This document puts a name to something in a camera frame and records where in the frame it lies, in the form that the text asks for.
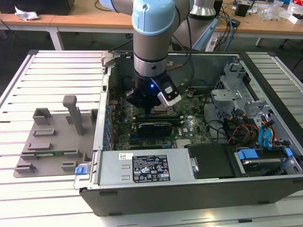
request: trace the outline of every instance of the side panel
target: side panel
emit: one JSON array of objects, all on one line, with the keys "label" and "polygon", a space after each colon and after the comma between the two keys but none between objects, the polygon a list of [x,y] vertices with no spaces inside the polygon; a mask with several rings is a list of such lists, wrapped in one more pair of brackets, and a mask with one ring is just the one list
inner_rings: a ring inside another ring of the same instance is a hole
[{"label": "side panel", "polygon": [[274,203],[303,190],[301,178],[117,190],[80,190],[97,216]]}]

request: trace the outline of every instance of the table leg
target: table leg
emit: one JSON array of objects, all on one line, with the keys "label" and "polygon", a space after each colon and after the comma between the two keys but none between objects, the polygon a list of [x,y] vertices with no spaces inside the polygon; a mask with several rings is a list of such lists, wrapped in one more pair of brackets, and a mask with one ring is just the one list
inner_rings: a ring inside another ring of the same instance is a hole
[{"label": "table leg", "polygon": [[214,51],[214,47],[216,46],[217,40],[219,39],[221,33],[220,32],[214,32],[212,34],[212,37],[209,39],[205,51],[206,52],[213,52]]},{"label": "table leg", "polygon": [[4,30],[0,30],[0,38],[1,39],[7,39],[8,38],[8,36],[5,34]]},{"label": "table leg", "polygon": [[256,47],[260,47],[264,38],[259,38],[255,44]]},{"label": "table leg", "polygon": [[51,38],[53,41],[53,46],[55,47],[55,50],[63,51],[64,46],[63,46],[62,39],[61,39],[60,33],[58,32],[57,27],[50,27],[48,32],[51,35]]}]

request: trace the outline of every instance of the black plastic cover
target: black plastic cover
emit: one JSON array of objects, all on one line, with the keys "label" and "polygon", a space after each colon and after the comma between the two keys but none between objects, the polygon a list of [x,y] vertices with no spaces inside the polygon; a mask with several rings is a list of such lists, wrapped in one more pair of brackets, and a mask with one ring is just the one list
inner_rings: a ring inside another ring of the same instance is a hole
[{"label": "black plastic cover", "polygon": [[199,172],[196,179],[242,177],[234,156],[236,148],[228,144],[190,144],[189,156],[195,158]]}]

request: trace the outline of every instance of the desk clutter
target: desk clutter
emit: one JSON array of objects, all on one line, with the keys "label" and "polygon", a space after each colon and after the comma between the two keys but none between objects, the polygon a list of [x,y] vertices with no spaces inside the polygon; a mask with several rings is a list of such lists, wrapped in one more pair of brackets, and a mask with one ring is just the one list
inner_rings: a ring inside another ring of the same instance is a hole
[{"label": "desk clutter", "polygon": [[303,1],[300,0],[234,0],[229,4],[235,10],[235,16],[257,13],[262,21],[285,18],[293,24],[303,24]]}]

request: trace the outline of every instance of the white paper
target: white paper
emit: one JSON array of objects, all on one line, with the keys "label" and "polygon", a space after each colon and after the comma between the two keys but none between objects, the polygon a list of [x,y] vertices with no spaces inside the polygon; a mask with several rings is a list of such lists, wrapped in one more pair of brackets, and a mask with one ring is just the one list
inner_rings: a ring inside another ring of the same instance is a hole
[{"label": "white paper", "polygon": [[119,160],[130,160],[133,159],[133,153],[119,153]]},{"label": "white paper", "polygon": [[17,7],[15,7],[15,10],[16,10],[15,15],[19,19],[24,20],[24,21],[40,18],[36,12],[25,12],[25,11],[19,10]]},{"label": "white paper", "polygon": [[284,4],[284,2],[282,2],[282,1],[278,1],[278,0],[274,0],[274,2],[273,3],[276,3],[276,5],[277,6],[280,6],[280,7],[282,7],[283,6],[283,4]]},{"label": "white paper", "polygon": [[291,16],[291,14],[289,14],[286,9],[283,9],[283,10],[280,11],[278,16],[282,17],[282,18],[285,18],[285,19],[288,19]]}]

